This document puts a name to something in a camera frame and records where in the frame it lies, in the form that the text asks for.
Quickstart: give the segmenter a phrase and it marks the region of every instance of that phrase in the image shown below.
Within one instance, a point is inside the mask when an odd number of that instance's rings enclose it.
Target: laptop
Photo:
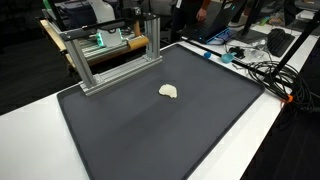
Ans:
[[[240,11],[241,7],[244,6],[245,2],[246,0],[233,0],[228,2],[224,0],[219,14],[211,24],[208,22],[197,22],[185,27],[178,33],[190,40],[208,44],[219,35],[229,31],[227,25]]]

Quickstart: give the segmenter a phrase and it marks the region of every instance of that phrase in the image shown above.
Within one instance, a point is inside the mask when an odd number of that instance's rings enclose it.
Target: keyboard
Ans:
[[[268,49],[270,53],[276,57],[281,57],[294,40],[294,36],[278,28],[272,29],[267,37]]]

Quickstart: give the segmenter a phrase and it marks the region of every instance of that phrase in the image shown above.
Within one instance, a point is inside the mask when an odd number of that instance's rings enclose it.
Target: white table surface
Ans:
[[[268,33],[271,26],[253,29]],[[317,38],[309,36],[289,64],[300,70]],[[231,41],[230,44],[241,45]],[[186,42],[196,53],[205,51]],[[210,48],[225,53],[223,46]],[[211,60],[246,76],[212,56]],[[0,116],[0,179],[86,180],[89,179],[60,110],[56,94]],[[238,180],[280,112],[280,101],[263,93],[226,133],[189,179]]]

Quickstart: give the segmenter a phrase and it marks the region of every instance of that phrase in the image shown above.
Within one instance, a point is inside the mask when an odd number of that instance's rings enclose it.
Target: gray rubber mat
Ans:
[[[58,94],[91,179],[187,178],[264,92],[182,46],[162,56],[161,64],[92,97],[79,87]],[[177,88],[177,99],[159,95],[163,84]]]

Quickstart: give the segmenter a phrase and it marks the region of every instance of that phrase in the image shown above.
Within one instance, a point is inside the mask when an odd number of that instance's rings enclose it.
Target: wire bundle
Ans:
[[[255,71],[248,71],[248,73],[255,81],[263,84],[290,108],[311,113],[314,104],[308,85],[292,66],[287,64],[280,71],[277,71],[278,64],[279,62],[273,61],[249,63],[247,65]],[[263,71],[265,75],[257,74],[258,70]]]

